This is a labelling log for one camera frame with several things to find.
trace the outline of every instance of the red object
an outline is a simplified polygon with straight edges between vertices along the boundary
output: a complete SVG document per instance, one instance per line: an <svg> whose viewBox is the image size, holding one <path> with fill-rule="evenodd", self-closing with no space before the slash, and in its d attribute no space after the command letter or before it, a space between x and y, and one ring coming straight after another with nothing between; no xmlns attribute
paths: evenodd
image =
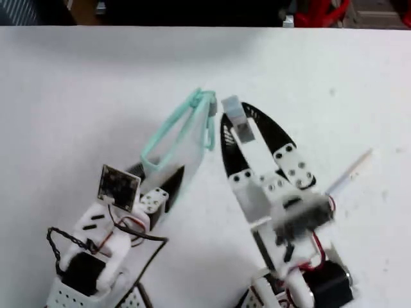
<svg viewBox="0 0 411 308"><path fill-rule="evenodd" d="M407 27L411 28L411 0L408 0L408 11L403 17L403 22Z"/></svg>
<svg viewBox="0 0 411 308"><path fill-rule="evenodd" d="M341 5L328 13L331 0L311 0L308 13L296 13L294 24L298 28L326 28L341 19L347 11L349 0L342 0Z"/></svg>

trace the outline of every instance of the perforated white panel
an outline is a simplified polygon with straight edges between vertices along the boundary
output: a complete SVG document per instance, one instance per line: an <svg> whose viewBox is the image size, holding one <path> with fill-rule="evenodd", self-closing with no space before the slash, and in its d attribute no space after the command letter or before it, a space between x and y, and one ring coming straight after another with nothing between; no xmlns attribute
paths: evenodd
<svg viewBox="0 0 411 308"><path fill-rule="evenodd" d="M102 308L105 307L107 293L101 296L85 296L56 278L47 299L47 308Z"/></svg>
<svg viewBox="0 0 411 308"><path fill-rule="evenodd" d="M146 308L143 298L137 287L126 297L120 308Z"/></svg>

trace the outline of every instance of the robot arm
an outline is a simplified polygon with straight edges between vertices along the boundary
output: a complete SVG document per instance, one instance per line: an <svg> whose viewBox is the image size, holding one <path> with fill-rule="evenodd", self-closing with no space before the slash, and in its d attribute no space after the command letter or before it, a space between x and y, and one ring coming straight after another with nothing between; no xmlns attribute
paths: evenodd
<svg viewBox="0 0 411 308"><path fill-rule="evenodd" d="M222 103L225 170L269 270L253 280L239 307L340 307L351 301L348 271L316 234L333 222L332 198L315 191L309 164L273 120L236 96Z"/></svg>

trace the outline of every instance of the white table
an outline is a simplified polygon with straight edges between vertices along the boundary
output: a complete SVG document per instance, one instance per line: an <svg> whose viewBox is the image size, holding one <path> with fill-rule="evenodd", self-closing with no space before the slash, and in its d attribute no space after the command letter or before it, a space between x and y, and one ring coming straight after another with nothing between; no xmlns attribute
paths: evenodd
<svg viewBox="0 0 411 308"><path fill-rule="evenodd" d="M352 307L406 307L410 72L407 31L0 28L0 306L44 305L54 276L47 227L70 230L101 165L138 161L201 86L277 121L320 188L374 148L337 196L335 235L361 282ZM155 307L232 307L263 266L219 146L156 234L171 240L143 279Z"/></svg>

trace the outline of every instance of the hole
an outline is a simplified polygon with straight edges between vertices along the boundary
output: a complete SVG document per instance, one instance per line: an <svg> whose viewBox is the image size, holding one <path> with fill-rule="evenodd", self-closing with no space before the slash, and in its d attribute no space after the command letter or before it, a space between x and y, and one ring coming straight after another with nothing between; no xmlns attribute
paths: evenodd
<svg viewBox="0 0 411 308"><path fill-rule="evenodd" d="M97 228L97 225L87 225L83 227L83 230L91 230Z"/></svg>
<svg viewBox="0 0 411 308"><path fill-rule="evenodd" d="M289 207L291 207L292 205L294 205L294 204L296 204L296 203L298 203L298 202L300 202L300 201L301 201L301 198L300 198L300 197L292 198L292 199L288 200L287 202L285 202L285 203L283 204L283 207L284 207L284 209L288 209Z"/></svg>
<svg viewBox="0 0 411 308"><path fill-rule="evenodd" d="M101 218L104 218L104 215L91 216L91 220L97 220L97 219L101 219Z"/></svg>

